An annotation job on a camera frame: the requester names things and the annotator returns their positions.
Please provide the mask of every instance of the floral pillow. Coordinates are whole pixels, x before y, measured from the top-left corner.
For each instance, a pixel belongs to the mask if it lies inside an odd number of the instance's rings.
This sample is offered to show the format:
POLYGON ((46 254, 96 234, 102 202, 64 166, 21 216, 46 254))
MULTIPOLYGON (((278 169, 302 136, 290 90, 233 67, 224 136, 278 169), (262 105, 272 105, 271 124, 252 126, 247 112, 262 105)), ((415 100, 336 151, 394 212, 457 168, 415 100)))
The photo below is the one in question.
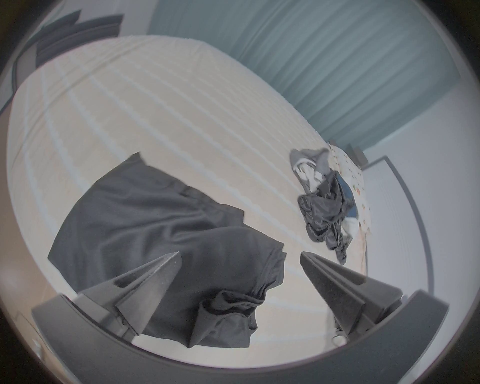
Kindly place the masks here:
POLYGON ((372 225, 372 218, 370 215, 370 206, 368 205, 365 193, 363 174, 343 150, 334 145, 330 145, 330 150, 332 153, 331 161, 333 162, 333 164, 330 164, 331 166, 333 165, 331 168, 335 169, 337 166, 337 170, 340 172, 343 180, 345 180, 348 186, 352 189, 359 213, 361 229, 364 233, 369 233, 370 226, 372 225))

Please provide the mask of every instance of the pile of clothes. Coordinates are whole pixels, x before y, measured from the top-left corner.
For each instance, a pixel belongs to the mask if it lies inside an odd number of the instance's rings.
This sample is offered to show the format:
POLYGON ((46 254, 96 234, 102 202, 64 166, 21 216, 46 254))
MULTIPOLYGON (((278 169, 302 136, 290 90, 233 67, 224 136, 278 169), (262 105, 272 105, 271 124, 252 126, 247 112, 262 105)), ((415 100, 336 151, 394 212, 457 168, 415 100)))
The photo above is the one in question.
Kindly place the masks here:
POLYGON ((307 233, 312 241, 324 241, 335 250, 341 265, 347 247, 359 231, 353 192, 341 175, 328 165, 330 151, 302 149, 290 152, 292 170, 305 190, 298 198, 307 233))
POLYGON ((283 282, 286 254, 243 215, 135 154, 77 202, 48 259, 81 292, 180 252, 182 267, 144 334, 189 348, 246 348, 255 308, 283 282))

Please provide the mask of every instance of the beige bed sheet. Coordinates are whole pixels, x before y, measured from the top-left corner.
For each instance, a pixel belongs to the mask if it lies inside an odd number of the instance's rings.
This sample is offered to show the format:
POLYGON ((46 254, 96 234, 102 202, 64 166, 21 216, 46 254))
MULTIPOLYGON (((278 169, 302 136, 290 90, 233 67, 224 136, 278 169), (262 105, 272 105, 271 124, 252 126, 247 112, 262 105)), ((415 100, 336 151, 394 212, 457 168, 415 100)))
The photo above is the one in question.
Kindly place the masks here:
MULTIPOLYGON (((211 46, 164 36, 104 40, 47 63, 12 106, 7 171, 25 242, 57 292, 75 292, 47 260, 75 202, 129 155, 222 204, 285 244, 283 285, 257 310, 248 349, 196 346, 140 336, 134 343, 173 359, 217 367, 259 367, 334 348, 333 317, 303 273, 302 251, 336 260, 310 241, 297 206, 302 189, 288 155, 327 144, 263 80, 211 46)), ((364 236, 346 266, 365 271, 364 236)))

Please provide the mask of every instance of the teal curtain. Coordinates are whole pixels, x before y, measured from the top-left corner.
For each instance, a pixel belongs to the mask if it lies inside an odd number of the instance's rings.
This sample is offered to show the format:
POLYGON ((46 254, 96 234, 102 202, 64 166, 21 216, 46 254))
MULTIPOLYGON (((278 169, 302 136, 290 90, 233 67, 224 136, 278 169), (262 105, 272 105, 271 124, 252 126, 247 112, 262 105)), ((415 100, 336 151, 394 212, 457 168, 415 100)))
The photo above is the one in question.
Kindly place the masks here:
POLYGON ((227 53, 340 147, 372 146, 459 78, 410 0, 160 0, 149 33, 227 53))

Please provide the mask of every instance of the crumpled black clothing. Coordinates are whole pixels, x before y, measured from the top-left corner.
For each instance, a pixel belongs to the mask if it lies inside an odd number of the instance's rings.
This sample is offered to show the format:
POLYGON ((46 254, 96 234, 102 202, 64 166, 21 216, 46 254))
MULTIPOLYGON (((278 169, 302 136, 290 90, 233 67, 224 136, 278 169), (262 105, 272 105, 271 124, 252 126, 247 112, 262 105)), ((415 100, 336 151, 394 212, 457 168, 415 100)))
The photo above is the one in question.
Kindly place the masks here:
POLYGON ((330 172, 315 193, 300 196, 298 203, 310 239, 325 241, 328 249, 335 250, 343 265, 347 261, 348 244, 342 234, 342 222, 355 202, 345 198, 336 175, 336 171, 330 172))
POLYGON ((144 334, 187 347, 246 348, 255 308, 283 282, 286 254, 243 214, 135 154, 77 202, 48 259, 79 292, 179 251, 182 268, 144 334))

